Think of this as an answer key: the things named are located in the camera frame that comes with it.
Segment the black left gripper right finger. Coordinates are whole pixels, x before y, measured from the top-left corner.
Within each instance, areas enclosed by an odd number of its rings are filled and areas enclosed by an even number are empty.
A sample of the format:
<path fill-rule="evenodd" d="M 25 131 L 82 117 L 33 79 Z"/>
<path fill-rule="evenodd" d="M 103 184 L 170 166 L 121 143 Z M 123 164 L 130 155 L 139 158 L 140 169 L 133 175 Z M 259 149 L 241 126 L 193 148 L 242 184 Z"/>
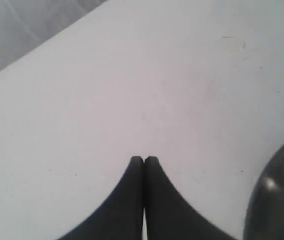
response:
<path fill-rule="evenodd" d="M 144 204 L 149 240 L 232 240 L 193 209 L 155 156 L 144 162 Z"/>

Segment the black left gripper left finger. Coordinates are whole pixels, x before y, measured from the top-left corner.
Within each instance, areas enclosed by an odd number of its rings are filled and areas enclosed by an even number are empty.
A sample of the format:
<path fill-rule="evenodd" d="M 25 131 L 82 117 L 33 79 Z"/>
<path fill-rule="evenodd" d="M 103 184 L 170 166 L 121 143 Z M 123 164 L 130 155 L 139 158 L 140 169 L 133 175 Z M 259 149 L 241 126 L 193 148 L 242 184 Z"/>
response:
<path fill-rule="evenodd" d="M 142 239 L 144 162 L 133 156 L 117 186 L 86 220 L 62 240 Z"/>

